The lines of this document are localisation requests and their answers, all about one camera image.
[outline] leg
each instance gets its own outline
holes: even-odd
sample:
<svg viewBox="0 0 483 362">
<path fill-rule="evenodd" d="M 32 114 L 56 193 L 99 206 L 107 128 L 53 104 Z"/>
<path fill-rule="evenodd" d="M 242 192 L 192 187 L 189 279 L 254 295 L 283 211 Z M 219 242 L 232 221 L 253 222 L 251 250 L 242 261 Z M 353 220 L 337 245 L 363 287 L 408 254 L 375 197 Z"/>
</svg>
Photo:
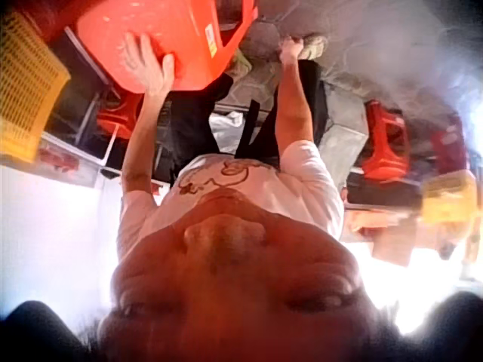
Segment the leg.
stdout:
<svg viewBox="0 0 483 362">
<path fill-rule="evenodd" d="M 299 60 L 300 80 L 303 92 L 312 114 L 314 142 L 318 145 L 325 130 L 327 106 L 325 105 L 324 85 L 320 81 L 320 65 L 311 60 Z M 255 158 L 268 164 L 278 164 L 279 154 L 275 138 L 275 120 L 277 116 L 277 92 L 273 108 L 263 122 L 260 132 L 248 148 L 247 157 Z"/>
<path fill-rule="evenodd" d="M 215 102 L 226 97 L 232 84 L 232 78 L 222 74 L 204 90 L 172 92 L 168 96 L 175 176 L 194 158 L 220 152 L 208 119 Z"/>
</svg>

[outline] red stool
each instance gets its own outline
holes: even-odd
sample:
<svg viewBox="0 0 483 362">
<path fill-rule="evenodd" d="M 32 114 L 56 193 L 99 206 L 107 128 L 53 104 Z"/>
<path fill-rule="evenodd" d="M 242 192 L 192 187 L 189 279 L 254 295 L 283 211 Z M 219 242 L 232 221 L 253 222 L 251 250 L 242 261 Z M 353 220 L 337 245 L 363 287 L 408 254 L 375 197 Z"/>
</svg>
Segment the red stool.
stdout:
<svg viewBox="0 0 483 362">
<path fill-rule="evenodd" d="M 403 177 L 409 168 L 409 142 L 404 120 L 384 110 L 376 100 L 366 104 L 366 113 L 374 152 L 362 164 L 364 176 L 380 181 Z M 398 143 L 400 155 L 391 149 L 390 144 L 394 143 Z"/>
<path fill-rule="evenodd" d="M 436 167 L 439 174 L 466 169 L 463 125 L 457 115 L 451 117 L 451 124 L 446 130 L 436 131 L 431 135 L 431 144 L 436 154 Z"/>
<path fill-rule="evenodd" d="M 104 108 L 97 113 L 97 124 L 109 134 L 119 126 L 117 137 L 129 140 L 137 121 L 142 94 L 122 93 L 121 103 L 115 108 Z"/>
<path fill-rule="evenodd" d="M 143 86 L 122 65 L 127 31 L 151 37 L 155 53 L 175 56 L 175 91 L 196 91 L 217 79 L 258 16 L 254 0 L 243 1 L 240 22 L 220 32 L 215 0 L 104 0 L 78 19 L 78 36 L 119 86 Z"/>
</svg>

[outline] raised arm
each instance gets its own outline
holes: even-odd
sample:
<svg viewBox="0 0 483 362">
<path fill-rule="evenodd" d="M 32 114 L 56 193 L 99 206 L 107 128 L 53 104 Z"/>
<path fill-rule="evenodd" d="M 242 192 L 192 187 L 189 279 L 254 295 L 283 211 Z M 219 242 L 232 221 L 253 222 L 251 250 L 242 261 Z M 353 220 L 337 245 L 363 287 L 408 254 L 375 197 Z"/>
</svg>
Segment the raised arm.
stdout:
<svg viewBox="0 0 483 362">
<path fill-rule="evenodd" d="M 278 87 L 275 136 L 278 153 L 299 140 L 314 141 L 312 115 L 300 82 L 298 56 L 303 49 L 302 40 L 286 38 L 281 46 L 281 81 Z"/>
<path fill-rule="evenodd" d="M 146 87 L 143 107 L 122 164 L 122 191 L 151 192 L 156 126 L 161 107 L 174 81 L 174 57 L 166 55 L 160 66 L 152 51 L 149 37 L 140 36 L 140 44 L 132 34 L 125 38 L 125 66 Z"/>
</svg>

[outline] nose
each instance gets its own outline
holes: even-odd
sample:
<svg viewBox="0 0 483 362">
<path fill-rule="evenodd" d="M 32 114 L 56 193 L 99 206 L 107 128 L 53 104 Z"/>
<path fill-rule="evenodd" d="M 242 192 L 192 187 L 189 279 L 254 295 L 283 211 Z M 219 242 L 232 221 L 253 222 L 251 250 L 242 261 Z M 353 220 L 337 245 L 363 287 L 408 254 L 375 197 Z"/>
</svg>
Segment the nose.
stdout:
<svg viewBox="0 0 483 362">
<path fill-rule="evenodd" d="M 237 216 L 220 214 L 192 225 L 184 233 L 188 253 L 210 267 L 241 265 L 265 242 L 265 228 Z"/>
</svg>

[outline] man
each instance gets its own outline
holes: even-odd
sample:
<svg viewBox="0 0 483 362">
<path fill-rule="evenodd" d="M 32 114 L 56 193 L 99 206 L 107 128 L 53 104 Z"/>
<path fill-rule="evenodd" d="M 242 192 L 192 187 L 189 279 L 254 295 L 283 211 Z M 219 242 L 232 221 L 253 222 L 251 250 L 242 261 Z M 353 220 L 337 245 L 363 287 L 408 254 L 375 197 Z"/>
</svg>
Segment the man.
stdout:
<svg viewBox="0 0 483 362">
<path fill-rule="evenodd" d="M 312 37 L 304 53 L 320 55 L 323 44 Z M 138 45 L 127 34 L 125 50 L 146 95 L 122 169 L 117 306 L 100 325 L 103 351 L 113 360 L 354 355 L 376 314 L 356 261 L 337 243 L 343 204 L 314 144 L 307 98 L 313 104 L 319 74 L 298 60 L 303 42 L 281 46 L 277 104 L 251 159 L 220 155 L 209 128 L 220 87 L 231 85 L 226 75 L 170 95 L 179 174 L 159 207 L 150 186 L 155 131 L 175 61 L 166 55 L 160 65 L 146 35 Z M 255 158 L 279 159 L 279 170 Z"/>
</svg>

